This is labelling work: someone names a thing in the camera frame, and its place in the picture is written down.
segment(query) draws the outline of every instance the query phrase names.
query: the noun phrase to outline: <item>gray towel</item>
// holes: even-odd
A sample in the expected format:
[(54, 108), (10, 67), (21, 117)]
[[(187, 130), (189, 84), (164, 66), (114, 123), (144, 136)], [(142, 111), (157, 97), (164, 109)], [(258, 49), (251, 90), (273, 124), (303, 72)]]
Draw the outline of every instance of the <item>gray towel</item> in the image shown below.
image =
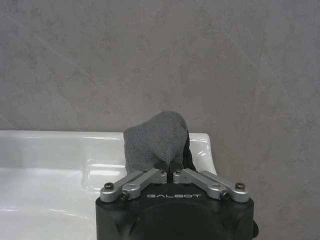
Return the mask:
[(134, 170), (148, 171), (160, 161), (167, 165), (171, 161), (182, 164), (184, 147), (189, 139), (186, 121), (173, 111), (161, 112), (149, 121), (128, 128), (123, 137), (128, 174)]

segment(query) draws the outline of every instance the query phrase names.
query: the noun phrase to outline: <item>sink basin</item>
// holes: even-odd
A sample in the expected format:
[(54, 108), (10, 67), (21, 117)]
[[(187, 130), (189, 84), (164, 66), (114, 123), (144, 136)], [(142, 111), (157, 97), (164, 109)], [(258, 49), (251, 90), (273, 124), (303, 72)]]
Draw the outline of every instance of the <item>sink basin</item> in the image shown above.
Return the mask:
[[(198, 171), (210, 138), (190, 133)], [(121, 132), (0, 131), (0, 239), (95, 240), (95, 200), (127, 174)]]

